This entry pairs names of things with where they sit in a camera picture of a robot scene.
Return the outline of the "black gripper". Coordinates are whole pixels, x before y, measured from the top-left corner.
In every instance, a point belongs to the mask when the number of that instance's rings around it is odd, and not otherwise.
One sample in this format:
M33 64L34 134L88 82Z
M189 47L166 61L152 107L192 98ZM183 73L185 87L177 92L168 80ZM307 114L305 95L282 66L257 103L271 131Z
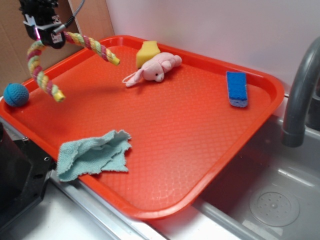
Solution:
M32 40L39 40L36 28L43 28L42 43L53 49L61 49L66 43L61 20L55 9L59 6L57 0L20 0L20 8L24 17L27 35Z

